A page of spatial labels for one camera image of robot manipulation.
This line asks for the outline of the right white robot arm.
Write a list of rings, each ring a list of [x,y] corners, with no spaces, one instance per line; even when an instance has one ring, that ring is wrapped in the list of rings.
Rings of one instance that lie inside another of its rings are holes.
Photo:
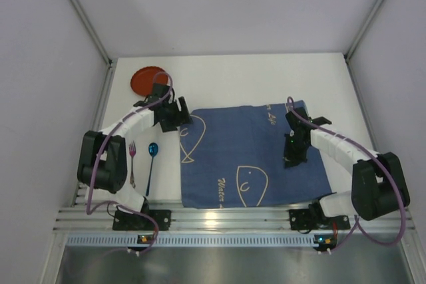
[[[380,154],[340,134],[327,118],[310,118],[305,108],[290,107],[286,114],[290,133],[285,135],[284,167],[308,160],[308,151],[322,151],[351,175],[351,189],[312,202],[322,218],[358,215],[371,221],[406,208],[411,198],[399,158]]]

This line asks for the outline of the blue embroidered cloth placemat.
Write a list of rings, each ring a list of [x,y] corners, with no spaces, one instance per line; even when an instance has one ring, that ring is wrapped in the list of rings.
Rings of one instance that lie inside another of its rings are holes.
[[[284,166],[285,104],[194,110],[180,128],[182,205],[252,208],[310,202],[331,193],[319,150]]]

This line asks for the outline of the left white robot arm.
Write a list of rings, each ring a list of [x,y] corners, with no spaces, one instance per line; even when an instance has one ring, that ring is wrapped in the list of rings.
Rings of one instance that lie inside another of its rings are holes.
[[[124,117],[100,131],[86,132],[77,168],[77,180],[89,187],[86,213],[91,215],[107,204],[140,213],[146,196],[130,184],[129,146],[157,124],[166,133],[191,123],[185,98],[177,98],[172,86],[155,83],[151,94],[136,102]]]

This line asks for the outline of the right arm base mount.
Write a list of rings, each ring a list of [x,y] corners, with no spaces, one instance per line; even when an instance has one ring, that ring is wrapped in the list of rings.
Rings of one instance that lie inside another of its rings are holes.
[[[288,211],[290,228],[300,233],[315,230],[349,230],[349,218],[346,215],[326,217],[320,207],[319,200],[314,200],[307,208],[291,209]]]

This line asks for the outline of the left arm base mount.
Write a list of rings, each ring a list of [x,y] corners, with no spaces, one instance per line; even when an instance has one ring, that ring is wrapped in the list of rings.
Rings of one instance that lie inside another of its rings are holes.
[[[168,231],[172,212],[170,210],[150,210],[148,216],[158,225],[159,231]],[[154,224],[145,217],[117,210],[112,224],[114,231],[154,231]]]

